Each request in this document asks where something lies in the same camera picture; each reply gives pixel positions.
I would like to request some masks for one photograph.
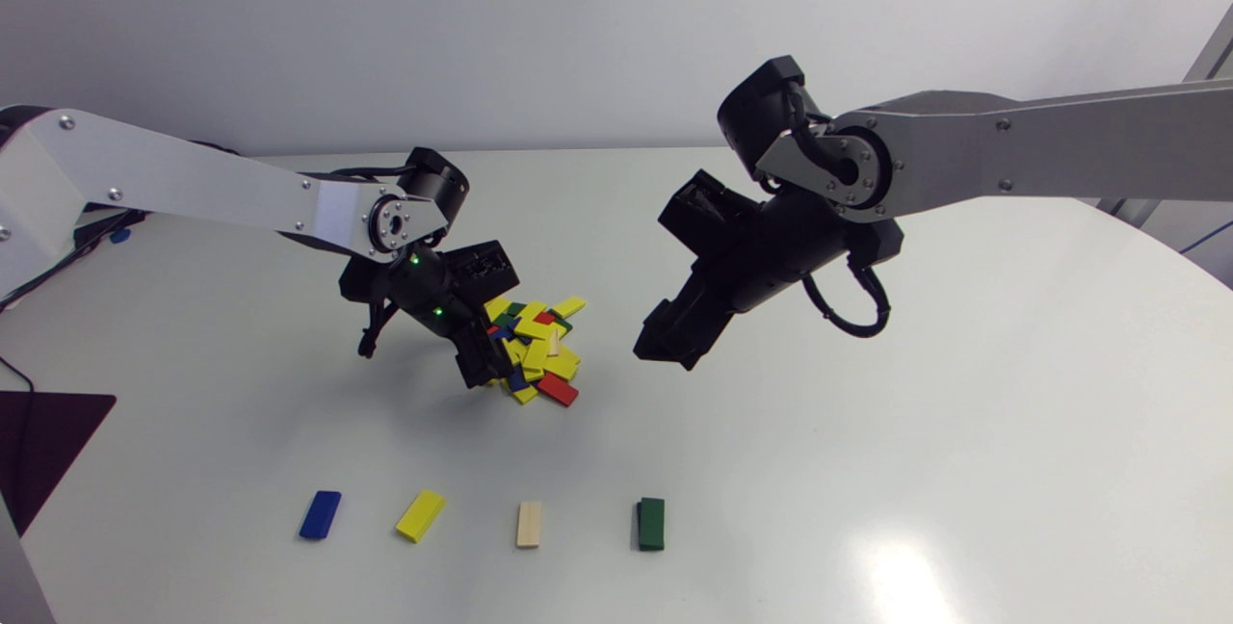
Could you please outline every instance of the blue wooden block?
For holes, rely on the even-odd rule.
[[[526,382],[526,376],[523,375],[523,366],[518,365],[514,367],[514,372],[509,375],[509,392],[520,391],[523,388],[531,387]]]
[[[317,492],[308,507],[308,515],[305,515],[305,524],[300,527],[300,536],[309,540],[321,540],[329,534],[329,525],[334,522],[334,512],[338,511],[338,502],[343,498],[342,492]]]

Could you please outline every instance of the white table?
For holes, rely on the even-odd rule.
[[[687,374],[630,351],[690,263],[655,218],[699,166],[758,194],[735,155],[449,157],[475,189],[444,248],[501,239],[512,296],[591,301],[577,403],[464,390],[406,317],[360,359],[343,258],[152,217],[0,318],[44,390],[120,398],[23,539],[63,624],[1231,615],[1233,296],[1166,247],[1069,200],[904,218],[884,334],[794,289]],[[869,317],[842,263],[820,275]],[[449,503],[413,545],[393,524],[425,487]],[[343,503],[311,544],[317,490]],[[631,549],[641,496],[663,552]]]

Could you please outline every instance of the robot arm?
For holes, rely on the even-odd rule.
[[[397,169],[296,174],[81,111],[18,106],[0,111],[0,295],[72,250],[89,203],[215,220],[351,255],[340,287],[369,305],[361,355],[401,310],[455,343],[467,386],[509,374],[483,303],[518,277],[497,242],[433,249],[469,190],[433,150],[418,147]]]
[[[821,113],[790,57],[767,62],[723,102],[719,125],[755,202],[704,171],[660,223],[698,259],[646,318],[634,353],[692,369],[736,313],[801,281],[842,330],[878,334],[890,303],[873,266],[899,253],[894,217],[986,195],[1233,200],[1233,80],[1017,102],[920,92]],[[877,321],[840,318],[815,269],[848,254]]]

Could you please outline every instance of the black motor joint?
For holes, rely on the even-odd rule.
[[[361,178],[380,175],[365,174],[379,171],[371,169],[339,171]],[[446,226],[399,247],[392,263],[353,257],[346,264],[338,280],[343,297],[369,306],[369,327],[359,354],[371,358],[381,329],[402,311],[454,343],[467,387],[509,376],[513,365],[499,343],[488,337],[491,323],[483,307],[518,285],[518,275],[501,242],[450,252],[434,249],[449,233],[466,200],[470,191],[466,176],[427,147],[416,147],[407,164],[385,171],[399,174],[397,185],[406,194],[432,200],[445,216]]]
[[[804,281],[806,292],[829,321],[845,332],[872,337],[885,327],[890,305],[873,265],[899,253],[903,232],[891,221],[854,223],[819,195],[794,186],[774,186],[757,169],[758,159],[784,131],[798,141],[809,126],[829,122],[804,89],[805,75],[792,57],[776,58],[723,102],[719,126],[750,178],[773,197],[764,202],[740,195],[705,171],[697,171],[663,208],[660,223],[697,255],[689,279],[672,301],[647,316],[634,344],[640,359],[676,361],[693,369],[710,350],[727,322]],[[801,154],[836,175],[842,160],[801,144]],[[817,294],[811,274],[841,254],[877,305],[877,322],[854,326],[840,318]]]

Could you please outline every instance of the pile of colored blocks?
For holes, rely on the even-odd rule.
[[[514,365],[514,372],[501,384],[522,404],[539,393],[570,407],[578,391],[570,381],[578,374],[582,358],[561,340],[573,330],[567,321],[587,305],[570,297],[547,308],[544,302],[517,303],[497,297],[485,305],[492,328],[488,335],[498,340]]]

